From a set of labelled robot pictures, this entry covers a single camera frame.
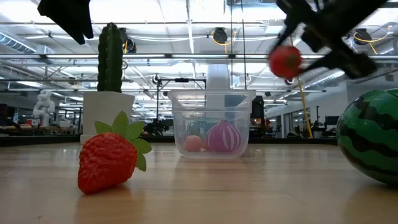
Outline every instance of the potted cactus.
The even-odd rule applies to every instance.
[[[128,117],[131,115],[134,96],[121,93],[122,46],[120,30],[115,24],[109,23],[99,36],[97,92],[87,92],[83,97],[82,144],[96,134],[95,121],[112,123],[120,111],[124,111]]]

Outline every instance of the tomato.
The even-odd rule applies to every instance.
[[[271,72],[279,78],[291,79],[299,75],[302,63],[300,51],[294,46],[279,46],[269,56]]]

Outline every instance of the white robot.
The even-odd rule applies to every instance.
[[[51,91],[40,91],[40,94],[37,96],[38,101],[33,108],[33,117],[35,119],[42,117],[42,127],[49,125],[50,113],[54,113],[55,111],[55,104],[50,100],[51,95]]]

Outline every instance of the watermelon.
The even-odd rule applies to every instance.
[[[350,103],[338,121],[336,136],[355,168],[398,185],[398,89],[369,91]]]

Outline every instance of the cactus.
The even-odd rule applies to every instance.
[[[98,91],[121,93],[123,41],[118,27],[109,23],[99,36],[98,45]]]

